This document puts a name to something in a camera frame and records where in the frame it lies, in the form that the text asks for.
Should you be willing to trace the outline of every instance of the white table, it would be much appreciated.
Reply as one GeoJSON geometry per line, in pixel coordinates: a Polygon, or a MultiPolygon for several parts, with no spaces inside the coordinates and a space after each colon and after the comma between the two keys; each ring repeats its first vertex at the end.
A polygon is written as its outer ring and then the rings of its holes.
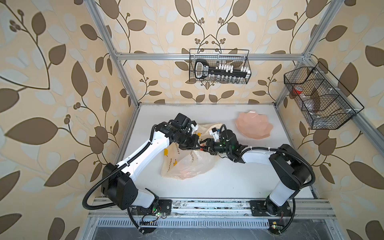
{"type": "MultiPolygon", "coordinates": [[[[124,158],[134,152],[150,135],[151,127],[174,119],[182,113],[198,124],[223,123],[240,144],[252,147],[279,147],[289,144],[273,105],[143,105],[141,106],[124,158]],[[270,137],[256,140],[242,135],[235,121],[241,112],[265,114],[273,125],[270,137]]],[[[241,164],[220,159],[205,174],[185,180],[162,177],[163,153],[158,154],[138,176],[137,188],[148,188],[164,198],[266,198],[279,182],[273,167],[264,164],[241,164]]],[[[296,198],[313,198],[309,187],[296,198]]]]}

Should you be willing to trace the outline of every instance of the scalloped pink plate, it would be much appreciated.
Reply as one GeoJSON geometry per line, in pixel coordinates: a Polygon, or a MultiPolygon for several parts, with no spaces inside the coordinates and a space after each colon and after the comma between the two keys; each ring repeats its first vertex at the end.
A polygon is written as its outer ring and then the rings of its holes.
{"type": "Polygon", "coordinates": [[[262,139],[270,136],[273,125],[269,123],[267,115],[256,112],[240,113],[236,120],[237,129],[246,137],[262,139]]]}

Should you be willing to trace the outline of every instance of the translucent plastic bag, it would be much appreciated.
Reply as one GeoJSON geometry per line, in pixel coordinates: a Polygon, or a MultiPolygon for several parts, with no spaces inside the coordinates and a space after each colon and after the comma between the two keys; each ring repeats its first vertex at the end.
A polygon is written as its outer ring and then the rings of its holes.
{"type": "MultiPolygon", "coordinates": [[[[200,134],[199,140],[211,137],[209,130],[214,127],[218,129],[220,126],[221,123],[199,125],[197,130],[197,133],[200,134]]],[[[180,180],[191,178],[211,170],[218,159],[218,156],[200,150],[181,150],[177,143],[172,143],[164,150],[161,175],[180,180]]]]}

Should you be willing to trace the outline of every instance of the black wire mesh basket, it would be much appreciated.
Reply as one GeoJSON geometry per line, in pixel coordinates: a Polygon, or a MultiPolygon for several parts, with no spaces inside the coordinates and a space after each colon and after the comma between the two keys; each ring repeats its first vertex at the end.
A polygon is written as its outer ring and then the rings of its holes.
{"type": "Polygon", "coordinates": [[[364,109],[361,102],[321,62],[284,74],[284,84],[311,129],[334,130],[364,109]],[[328,78],[334,78],[333,86],[328,78]]]}
{"type": "Polygon", "coordinates": [[[189,79],[204,83],[247,84],[252,72],[249,50],[198,49],[189,50],[189,79]]]}

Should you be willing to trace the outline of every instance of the floral wallpaper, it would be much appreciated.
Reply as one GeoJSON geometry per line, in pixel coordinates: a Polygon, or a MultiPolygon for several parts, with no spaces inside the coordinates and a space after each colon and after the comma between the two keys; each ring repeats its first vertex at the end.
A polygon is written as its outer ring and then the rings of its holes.
{"type": "Polygon", "coordinates": [[[272,103],[283,88],[283,75],[292,61],[250,61],[248,84],[210,83],[189,79],[183,61],[122,61],[142,103],[272,103]]]}
{"type": "Polygon", "coordinates": [[[327,0],[96,0],[123,53],[302,53],[327,0]]]}
{"type": "MultiPolygon", "coordinates": [[[[361,113],[384,134],[383,23],[383,1],[345,0],[312,57],[362,102],[361,113]]],[[[330,200],[345,236],[382,239],[383,156],[352,121],[338,130],[309,130],[291,96],[280,111],[299,153],[318,176],[320,197],[330,200]]]]}
{"type": "Polygon", "coordinates": [[[0,0],[0,23],[0,238],[76,239],[130,97],[81,1],[0,0]]]}

